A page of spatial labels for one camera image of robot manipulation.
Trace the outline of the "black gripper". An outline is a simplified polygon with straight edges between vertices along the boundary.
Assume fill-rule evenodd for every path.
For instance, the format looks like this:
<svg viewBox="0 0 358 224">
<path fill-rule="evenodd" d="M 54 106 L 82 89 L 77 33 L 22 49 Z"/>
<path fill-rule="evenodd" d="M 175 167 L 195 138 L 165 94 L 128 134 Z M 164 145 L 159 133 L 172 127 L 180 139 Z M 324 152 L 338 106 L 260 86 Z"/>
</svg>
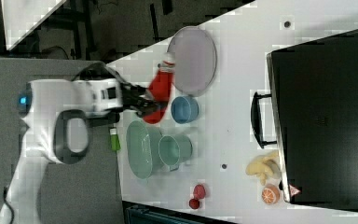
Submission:
<svg viewBox="0 0 358 224">
<path fill-rule="evenodd" d="M 122 107 L 118 112 L 132 110 L 138 117 L 152 114 L 156 109 L 156 101 L 150 90 L 140 85 L 120 83 Z"/>
</svg>

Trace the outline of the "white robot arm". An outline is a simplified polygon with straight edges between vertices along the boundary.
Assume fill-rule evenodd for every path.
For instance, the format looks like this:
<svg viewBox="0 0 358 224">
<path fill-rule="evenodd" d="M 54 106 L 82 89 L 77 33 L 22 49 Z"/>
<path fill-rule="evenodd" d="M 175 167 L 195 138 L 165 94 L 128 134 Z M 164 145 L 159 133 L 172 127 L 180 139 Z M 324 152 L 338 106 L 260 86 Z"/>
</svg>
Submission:
<svg viewBox="0 0 358 224">
<path fill-rule="evenodd" d="M 0 210 L 0 224 L 42 224 L 37 198 L 49 164 L 82 161 L 90 145 L 89 121 L 127 109 L 153 112 L 148 89 L 123 80 L 38 79 L 19 96 L 26 125 L 21 154 Z"/>
</svg>

